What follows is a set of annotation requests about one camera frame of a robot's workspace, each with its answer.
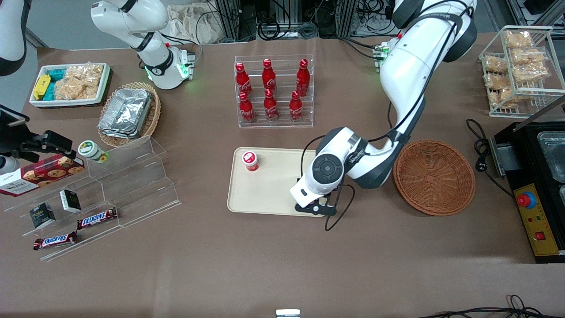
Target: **teal package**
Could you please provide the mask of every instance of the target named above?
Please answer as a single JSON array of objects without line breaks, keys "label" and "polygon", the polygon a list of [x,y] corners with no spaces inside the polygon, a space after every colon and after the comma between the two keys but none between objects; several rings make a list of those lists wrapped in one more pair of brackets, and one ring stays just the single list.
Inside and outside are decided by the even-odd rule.
[{"label": "teal package", "polygon": [[47,91],[45,92],[45,95],[43,96],[43,100],[44,101],[54,101],[55,100],[55,83],[53,83],[53,82],[49,83],[49,86],[47,86]]},{"label": "teal package", "polygon": [[49,76],[51,76],[51,81],[58,81],[60,79],[63,79],[65,72],[67,72],[67,70],[65,70],[64,68],[60,68],[58,70],[50,70]]}]

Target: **brown woven basket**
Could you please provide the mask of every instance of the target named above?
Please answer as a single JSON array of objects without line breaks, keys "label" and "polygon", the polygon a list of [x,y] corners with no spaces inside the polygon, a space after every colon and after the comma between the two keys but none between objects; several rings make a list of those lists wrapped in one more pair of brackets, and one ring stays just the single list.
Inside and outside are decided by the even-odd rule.
[{"label": "brown woven basket", "polygon": [[[145,122],[143,128],[141,129],[141,134],[140,134],[140,137],[151,136],[155,131],[155,128],[157,128],[157,122],[159,122],[159,116],[161,115],[161,101],[159,100],[159,96],[157,95],[157,92],[153,87],[151,87],[151,85],[140,82],[129,83],[118,89],[122,89],[122,88],[133,88],[133,89],[142,88],[153,94],[153,99],[151,100],[151,104],[149,106],[151,108],[147,112],[147,117],[145,118]],[[108,108],[108,104],[110,103],[110,100],[112,100],[112,97],[116,94],[118,89],[115,90],[112,93],[112,95],[110,95],[110,97],[108,97],[108,99],[106,100],[106,103],[104,104],[104,108],[102,109],[102,113],[100,114],[100,119],[102,119],[102,116],[104,116],[104,113]],[[100,136],[100,139],[104,141],[105,144],[112,147],[118,147],[134,140],[134,139],[106,136],[100,130],[98,130],[98,135]]]},{"label": "brown woven basket", "polygon": [[449,216],[475,195],[475,173],[463,155],[437,140],[419,140],[402,149],[394,163],[394,182],[414,208]]}]

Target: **brown table surface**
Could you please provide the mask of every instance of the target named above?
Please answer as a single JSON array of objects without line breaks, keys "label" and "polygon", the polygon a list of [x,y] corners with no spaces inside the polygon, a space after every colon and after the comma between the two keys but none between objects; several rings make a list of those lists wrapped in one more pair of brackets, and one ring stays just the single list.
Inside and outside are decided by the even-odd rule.
[{"label": "brown table surface", "polygon": [[[481,34],[460,60],[443,63],[426,92],[412,141],[453,145],[474,165],[466,118],[492,136],[512,122],[490,118],[477,56]],[[384,38],[367,42],[380,43]],[[233,93],[235,55],[315,54],[314,128],[241,130]],[[39,65],[106,62],[110,89],[147,81],[131,49],[40,49]],[[182,204],[44,263],[13,216],[0,224],[0,316],[397,317],[507,306],[507,294],[563,315],[565,264],[533,264],[512,199],[476,173],[471,205],[450,217],[411,208],[392,178],[358,188],[330,232],[321,218],[232,213],[226,207],[232,155],[241,146],[303,148],[340,126],[360,136],[387,131],[388,98],[373,62],[337,40],[253,41],[211,45],[194,80],[159,90],[154,137]],[[32,131],[56,130],[75,143],[99,140],[100,108],[40,110],[26,105]]]}]

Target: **control panel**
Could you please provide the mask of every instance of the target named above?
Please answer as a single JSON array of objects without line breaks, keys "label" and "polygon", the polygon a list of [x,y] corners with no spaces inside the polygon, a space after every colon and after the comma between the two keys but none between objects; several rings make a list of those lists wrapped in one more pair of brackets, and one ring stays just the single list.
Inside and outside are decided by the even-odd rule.
[{"label": "control panel", "polygon": [[551,233],[544,209],[540,204],[540,197],[533,183],[514,190],[514,197],[518,203],[518,210],[520,210],[522,223],[524,223],[534,255],[559,255],[555,238]]}]

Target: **red glass bottle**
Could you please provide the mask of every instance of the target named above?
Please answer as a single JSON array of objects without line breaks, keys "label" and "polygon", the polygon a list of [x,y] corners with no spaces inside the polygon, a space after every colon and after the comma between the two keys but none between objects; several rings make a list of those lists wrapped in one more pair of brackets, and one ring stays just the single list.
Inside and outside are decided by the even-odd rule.
[{"label": "red glass bottle", "polygon": [[246,123],[254,123],[257,119],[253,112],[253,104],[247,99],[247,93],[240,93],[240,112],[241,117]]},{"label": "red glass bottle", "polygon": [[263,60],[263,86],[265,89],[272,89],[273,95],[277,93],[277,77],[273,71],[271,60],[266,58]]},{"label": "red glass bottle", "polygon": [[273,90],[265,89],[265,100],[263,101],[265,106],[265,115],[267,115],[267,120],[271,123],[279,120],[279,111],[277,110],[277,101],[273,98]]},{"label": "red glass bottle", "polygon": [[293,123],[302,121],[302,101],[300,100],[300,93],[298,91],[292,92],[292,99],[290,100],[290,119]]},{"label": "red glass bottle", "polygon": [[308,60],[303,58],[300,60],[300,68],[296,73],[296,90],[300,96],[304,97],[308,94],[310,86],[310,71],[308,70]]},{"label": "red glass bottle", "polygon": [[237,89],[240,92],[247,93],[248,97],[253,96],[253,89],[251,88],[251,79],[249,75],[245,71],[244,64],[241,62],[236,63],[236,82],[237,82]]}]

